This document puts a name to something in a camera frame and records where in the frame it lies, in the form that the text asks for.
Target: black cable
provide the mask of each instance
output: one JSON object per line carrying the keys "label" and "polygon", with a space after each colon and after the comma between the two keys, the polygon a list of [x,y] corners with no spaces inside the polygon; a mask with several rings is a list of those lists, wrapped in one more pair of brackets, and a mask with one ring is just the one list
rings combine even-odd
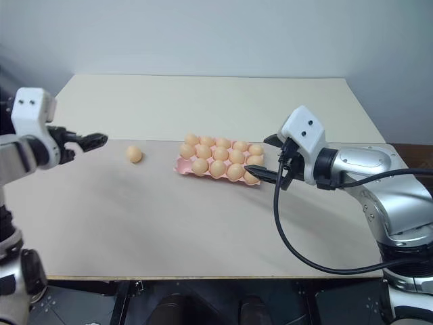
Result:
{"label": "black cable", "polygon": [[370,177],[366,177],[360,181],[353,181],[351,183],[341,183],[336,184],[335,188],[353,188],[355,186],[360,186],[365,183],[369,183],[371,181],[375,181],[377,179],[397,176],[397,175],[431,175],[433,176],[433,169],[425,169],[425,168],[404,168],[404,169],[395,169],[393,171],[385,171],[383,173],[379,173]]}
{"label": "black cable", "polygon": [[361,273],[377,271],[378,269],[384,269],[386,267],[388,267],[388,268],[389,267],[396,267],[398,265],[409,264],[409,263],[419,263],[419,262],[423,261],[423,259],[410,259],[410,258],[408,258],[408,259],[395,259],[394,261],[383,262],[383,263],[370,265],[370,266],[366,266],[366,267],[359,267],[357,269],[331,269],[331,268],[319,265],[317,263],[314,263],[314,262],[310,261],[309,259],[307,259],[306,257],[302,256],[289,243],[289,240],[287,239],[286,235],[284,234],[283,228],[281,226],[281,222],[279,220],[278,200],[279,200],[279,188],[281,187],[281,182],[282,182],[282,177],[283,177],[283,170],[284,170],[284,163],[283,163],[283,161],[281,161],[279,163],[277,181],[275,184],[275,192],[274,192],[274,197],[273,197],[273,214],[274,214],[274,218],[275,218],[275,224],[277,225],[278,234],[280,235],[281,239],[283,240],[285,246],[289,249],[289,251],[293,255],[295,255],[299,260],[301,260],[305,264],[307,264],[311,267],[314,267],[315,269],[318,269],[319,271],[322,271],[322,272],[348,276],[348,275],[353,275],[353,274],[361,274]]}

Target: pink egg carton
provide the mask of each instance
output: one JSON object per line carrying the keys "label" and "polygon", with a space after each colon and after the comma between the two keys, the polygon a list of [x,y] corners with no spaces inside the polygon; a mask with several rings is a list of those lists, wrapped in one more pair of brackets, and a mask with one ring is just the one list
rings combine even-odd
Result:
{"label": "pink egg carton", "polygon": [[[233,151],[233,144],[234,144],[236,141],[238,141],[238,140],[229,140],[229,141],[230,141],[230,144],[231,144],[231,145],[230,145],[230,148],[227,149],[227,151],[229,152],[229,155],[230,155],[230,152]],[[247,144],[248,144],[248,146],[247,146],[247,150],[244,151],[244,152],[242,152],[242,154],[243,154],[244,157],[245,157],[245,159],[244,159],[244,163],[241,164],[242,166],[246,166],[246,165],[247,165],[247,164],[246,164],[246,161],[247,161],[248,157],[249,157],[249,156],[252,156],[252,154],[248,151],[248,148],[250,147],[250,145],[252,145],[252,143],[247,142]],[[198,147],[199,145],[200,145],[200,143],[199,143],[199,144],[196,144],[196,145],[194,146],[194,147],[196,148],[196,150],[197,150],[197,147]],[[209,166],[209,168],[210,168],[210,165],[215,161],[215,159],[213,158],[213,154],[214,154],[214,150],[217,148],[217,146],[216,146],[216,145],[213,145],[213,146],[211,146],[211,147],[209,147],[209,148],[210,148],[210,150],[212,151],[212,156],[211,156],[210,158],[207,158],[206,160],[207,160],[207,162],[208,162],[208,166]],[[259,155],[259,157],[261,157],[262,160],[263,160],[263,159],[264,159],[264,154]],[[198,157],[197,157],[196,155],[192,156],[192,157],[189,158],[189,159],[185,159],[185,158],[183,158],[182,156],[179,155],[179,156],[177,157],[177,160],[176,160],[176,166],[175,166],[174,170],[177,171],[178,173],[182,174],[182,175],[187,175],[187,174],[190,174],[190,173],[192,173],[193,175],[195,175],[194,172],[192,171],[192,163],[193,163],[194,161],[196,161],[197,159],[198,159]],[[232,163],[229,159],[224,160],[223,162],[224,162],[224,164],[226,165],[226,173],[222,174],[220,177],[214,177],[214,176],[212,176],[212,175],[210,174],[210,171],[209,171],[209,168],[208,168],[208,170],[204,173],[204,175],[211,176],[211,177],[214,178],[214,179],[218,179],[218,178],[227,178],[229,181],[232,181],[232,180],[229,179],[228,176],[227,176],[227,170],[228,170],[229,166],[232,165],[233,163]],[[260,184],[260,181],[254,183],[254,184],[249,184],[249,183],[247,183],[247,181],[245,180],[244,176],[242,176],[241,178],[236,179],[235,181],[232,181],[232,182],[236,182],[236,181],[242,181],[242,182],[244,182],[245,184],[250,185],[250,186],[255,186],[255,185],[259,185],[259,184]]]}

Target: table surface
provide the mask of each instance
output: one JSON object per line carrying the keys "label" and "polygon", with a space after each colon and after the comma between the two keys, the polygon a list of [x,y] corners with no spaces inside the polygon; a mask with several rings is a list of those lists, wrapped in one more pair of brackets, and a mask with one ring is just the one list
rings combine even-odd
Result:
{"label": "table surface", "polygon": [[[384,142],[343,79],[76,75],[58,95],[55,124],[111,140],[8,184],[7,205],[50,278],[330,277],[281,242],[271,184],[179,175],[180,142],[150,141],[193,131],[257,142],[301,104],[330,142]],[[137,165],[124,157],[131,144],[146,153]],[[276,155],[265,146],[268,168]],[[341,268],[378,262],[362,210],[344,192],[295,181],[280,200],[288,238],[308,258]]]}

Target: floor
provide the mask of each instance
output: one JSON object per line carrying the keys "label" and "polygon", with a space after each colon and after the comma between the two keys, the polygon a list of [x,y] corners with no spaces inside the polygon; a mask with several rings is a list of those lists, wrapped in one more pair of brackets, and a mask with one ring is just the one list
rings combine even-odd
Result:
{"label": "floor", "polygon": [[[351,284],[327,289],[316,295],[321,323],[383,324],[378,314],[378,282]],[[126,325],[145,324],[158,302],[180,293],[193,297],[207,317],[203,325],[237,325],[240,300],[258,295],[265,302],[275,325],[307,325],[304,296],[294,280],[184,280],[146,282],[145,291],[130,300]],[[31,325],[108,325],[114,297],[49,287],[33,305]]]}

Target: egg carton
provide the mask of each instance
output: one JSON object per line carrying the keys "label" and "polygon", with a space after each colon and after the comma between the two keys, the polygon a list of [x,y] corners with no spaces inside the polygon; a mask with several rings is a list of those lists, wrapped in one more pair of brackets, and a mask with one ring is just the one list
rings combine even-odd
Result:
{"label": "egg carton", "polygon": [[[187,135],[187,137],[185,137],[185,143],[184,143],[184,144],[190,144],[190,143],[188,143],[187,141],[188,141],[188,137],[191,138],[191,136],[192,136],[192,135]],[[199,159],[199,157],[198,157],[198,151],[200,151],[200,146],[203,145],[203,143],[201,143],[201,142],[203,142],[204,138],[206,138],[207,140],[210,140],[210,139],[211,139],[213,143],[215,143],[215,142],[218,140],[218,139],[215,139],[215,138],[212,138],[212,137],[196,137],[196,138],[198,139],[199,143],[194,144],[194,145],[190,144],[190,145],[193,146],[193,148],[194,148],[194,155],[193,155],[193,156],[190,156],[189,158],[184,158],[184,157],[182,157],[181,155],[179,155],[179,156],[177,157],[177,160],[176,160],[176,166],[175,166],[174,170],[175,170],[176,172],[182,174],[182,175],[187,175],[187,174],[190,174],[190,173],[192,173],[193,175],[197,175],[197,174],[195,174],[195,173],[193,172],[192,166],[193,166],[193,163],[194,163],[197,159]],[[229,156],[230,156],[231,152],[233,151],[233,145],[234,145],[234,143],[236,143],[238,140],[226,140],[226,139],[223,139],[223,140],[228,141],[228,142],[230,143],[230,148],[227,148],[227,146],[225,146],[225,148],[227,149],[227,151],[228,151],[228,153],[229,153]],[[252,143],[248,143],[248,142],[246,142],[246,150],[242,151],[242,154],[243,154],[243,156],[244,156],[244,162],[243,162],[243,163],[240,163],[240,165],[241,165],[241,166],[246,166],[246,165],[263,165],[264,154],[251,154],[251,153],[248,151],[248,150],[250,149],[250,146],[251,146],[251,145],[252,145]],[[228,171],[228,169],[229,169],[229,167],[230,167],[231,165],[233,165],[233,164],[235,164],[235,163],[238,163],[238,162],[231,162],[231,161],[230,161],[230,158],[225,159],[225,160],[215,159],[215,158],[214,158],[214,153],[215,153],[215,150],[216,150],[216,148],[217,148],[217,145],[216,145],[216,144],[213,144],[213,145],[208,146],[208,147],[210,148],[210,151],[212,152],[212,156],[209,157],[209,158],[206,158],[206,159],[205,159],[205,160],[207,161],[207,163],[208,163],[208,168],[207,168],[207,170],[206,170],[203,174],[201,174],[201,175],[197,175],[197,176],[207,176],[207,177],[212,177],[212,178],[214,178],[214,179],[220,179],[220,178],[223,178],[223,179],[228,179],[229,181],[232,181],[232,182],[242,181],[242,182],[244,182],[245,184],[250,185],[250,186],[255,186],[255,185],[259,185],[259,184],[260,184],[260,181],[259,181],[258,179],[257,179],[254,183],[251,182],[251,178],[249,178],[250,181],[248,181],[248,180],[244,177],[244,173],[242,173],[242,176],[241,176],[240,178],[238,178],[238,179],[234,179],[234,180],[233,180],[233,179],[230,179],[230,178],[227,176],[227,171]],[[260,164],[260,163],[257,163],[257,162],[255,162],[255,163],[249,163],[249,164],[248,164],[248,163],[247,163],[247,160],[248,160],[248,158],[250,158],[251,156],[257,156],[258,159],[256,159],[256,160],[261,160],[261,164]],[[215,177],[214,175],[212,175],[212,174],[210,173],[210,166],[211,166],[211,164],[212,164],[214,161],[216,161],[216,160],[220,160],[220,161],[222,161],[222,162],[224,163],[224,165],[225,165],[225,172],[224,172],[221,176],[219,176],[219,177]]]}

